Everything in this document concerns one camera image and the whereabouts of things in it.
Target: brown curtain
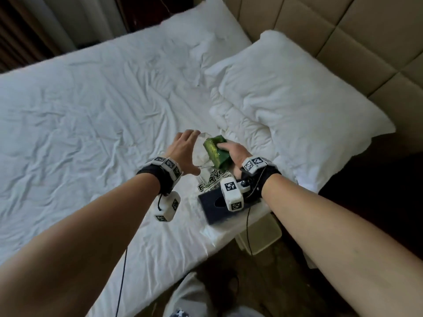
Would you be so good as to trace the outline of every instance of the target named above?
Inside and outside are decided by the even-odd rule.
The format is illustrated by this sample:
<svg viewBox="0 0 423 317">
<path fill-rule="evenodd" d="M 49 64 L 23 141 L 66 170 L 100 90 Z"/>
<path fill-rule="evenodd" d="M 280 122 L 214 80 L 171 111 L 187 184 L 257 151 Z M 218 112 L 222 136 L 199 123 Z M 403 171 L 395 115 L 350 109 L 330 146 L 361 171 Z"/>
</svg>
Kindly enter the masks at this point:
<svg viewBox="0 0 423 317">
<path fill-rule="evenodd" d="M 19 0 L 0 0 L 0 73 L 61 54 Z"/>
</svg>

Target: forearm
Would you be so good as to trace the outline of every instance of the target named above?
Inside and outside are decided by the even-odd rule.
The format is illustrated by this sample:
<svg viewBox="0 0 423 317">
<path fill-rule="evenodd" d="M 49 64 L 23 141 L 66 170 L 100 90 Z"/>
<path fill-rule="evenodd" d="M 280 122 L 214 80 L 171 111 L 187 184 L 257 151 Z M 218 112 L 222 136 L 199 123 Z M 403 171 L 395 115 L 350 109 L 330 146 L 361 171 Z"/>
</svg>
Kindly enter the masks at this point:
<svg viewBox="0 0 423 317">
<path fill-rule="evenodd" d="M 262 196 L 331 284 L 362 316 L 421 316 L 423 264 L 381 230 L 280 175 Z"/>
<path fill-rule="evenodd" d="M 85 316 L 159 190 L 140 174 L 35 237 L 0 267 L 0 311 Z"/>
</svg>

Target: pants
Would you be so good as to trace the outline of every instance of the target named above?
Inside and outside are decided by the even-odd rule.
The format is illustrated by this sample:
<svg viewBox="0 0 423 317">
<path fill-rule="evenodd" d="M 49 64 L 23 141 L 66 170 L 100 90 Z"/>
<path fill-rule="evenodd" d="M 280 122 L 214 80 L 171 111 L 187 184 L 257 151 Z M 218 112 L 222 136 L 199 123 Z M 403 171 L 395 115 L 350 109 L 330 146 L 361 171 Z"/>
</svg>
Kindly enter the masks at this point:
<svg viewBox="0 0 423 317">
<path fill-rule="evenodd" d="M 204 284 L 197 279 L 197 273 L 189 273 L 173 292 L 166 305 L 163 317 L 171 317 L 172 314 L 177 312 L 179 314 L 176 314 L 176 316 L 180 317 L 216 317 L 209 293 Z M 230 311 L 226 317 L 264 316 L 251 308 L 241 306 Z"/>
</svg>

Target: green package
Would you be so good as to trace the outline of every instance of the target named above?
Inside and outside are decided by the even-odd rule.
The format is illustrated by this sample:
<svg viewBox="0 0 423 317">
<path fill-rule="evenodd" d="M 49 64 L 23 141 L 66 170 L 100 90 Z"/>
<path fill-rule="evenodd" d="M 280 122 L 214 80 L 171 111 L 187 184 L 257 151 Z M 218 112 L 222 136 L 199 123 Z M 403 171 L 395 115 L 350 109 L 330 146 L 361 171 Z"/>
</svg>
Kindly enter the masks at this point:
<svg viewBox="0 0 423 317">
<path fill-rule="evenodd" d="M 203 146 L 209 154 L 210 160 L 213 162 L 216 169 L 228 170 L 233 164 L 230 158 L 229 152 L 219 149 L 218 143 L 224 143 L 226 139 L 223 136 L 217 136 L 214 138 L 208 138 L 205 140 Z"/>
</svg>

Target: headboard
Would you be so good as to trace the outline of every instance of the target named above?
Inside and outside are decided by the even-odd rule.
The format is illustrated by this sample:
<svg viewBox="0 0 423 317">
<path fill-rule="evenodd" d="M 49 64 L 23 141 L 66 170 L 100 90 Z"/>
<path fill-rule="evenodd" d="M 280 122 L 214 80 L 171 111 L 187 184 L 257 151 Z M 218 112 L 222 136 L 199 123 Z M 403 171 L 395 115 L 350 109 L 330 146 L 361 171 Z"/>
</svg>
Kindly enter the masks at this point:
<svg viewBox="0 0 423 317">
<path fill-rule="evenodd" d="M 223 1 L 251 41 L 285 33 L 391 118 L 365 163 L 423 151 L 423 0 Z"/>
</svg>

